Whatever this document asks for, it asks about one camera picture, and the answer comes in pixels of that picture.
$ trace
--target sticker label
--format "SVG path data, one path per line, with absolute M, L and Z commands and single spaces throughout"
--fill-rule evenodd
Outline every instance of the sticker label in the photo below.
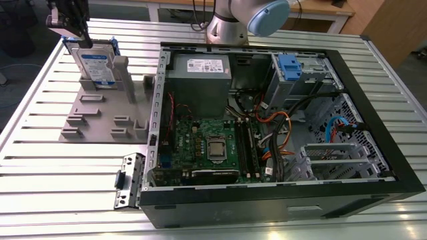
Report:
M 187 61 L 188 73 L 223 73 L 223 60 L 218 59 L 190 59 Z
M 106 55 L 82 55 L 84 68 L 88 71 L 92 81 L 102 87 L 115 84 L 112 70 L 107 67 L 108 58 Z
M 268 104 L 264 103 L 263 101 L 259 103 L 259 105 L 262 106 L 263 109 L 267 109 L 267 108 L 268 108 Z
M 266 167 L 266 174 L 274 175 L 274 169 L 271 167 Z

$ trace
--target blue drive bay latch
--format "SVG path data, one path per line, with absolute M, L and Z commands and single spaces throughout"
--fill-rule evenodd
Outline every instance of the blue drive bay latch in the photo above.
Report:
M 300 79 L 303 70 L 295 55 L 279 54 L 279 67 L 284 74 L 286 81 L 298 81 Z

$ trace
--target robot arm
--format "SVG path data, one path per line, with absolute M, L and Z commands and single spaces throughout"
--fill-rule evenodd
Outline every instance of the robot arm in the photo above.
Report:
M 51 15 L 47 27 L 78 40 L 83 49 L 94 46 L 88 35 L 88 0 L 47 0 Z M 207 28 L 207 41 L 214 44 L 244 45 L 248 31 L 260 37 L 271 35 L 290 15 L 287 0 L 216 0 L 215 13 Z
M 94 46 L 88 34 L 90 4 L 88 0 L 47 0 L 51 15 L 47 16 L 47 27 L 66 37 L 78 40 L 83 49 Z
M 280 29 L 290 12 L 287 0 L 216 0 L 207 28 L 208 42 L 244 45 L 248 31 L 255 36 L 267 37 Z

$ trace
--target hard drive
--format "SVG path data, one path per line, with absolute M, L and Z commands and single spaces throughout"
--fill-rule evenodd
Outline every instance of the hard drive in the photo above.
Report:
M 72 38 L 63 41 L 82 72 L 82 79 L 92 80 L 99 89 L 116 89 L 114 59 L 120 55 L 118 40 L 94 40 L 92 48 L 80 48 Z

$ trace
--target cpu socket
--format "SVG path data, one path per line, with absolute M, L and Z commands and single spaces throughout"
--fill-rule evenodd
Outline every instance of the cpu socket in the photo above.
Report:
M 206 139 L 207 142 L 207 159 L 215 164 L 220 164 L 227 160 L 227 144 L 226 137 L 211 136 Z

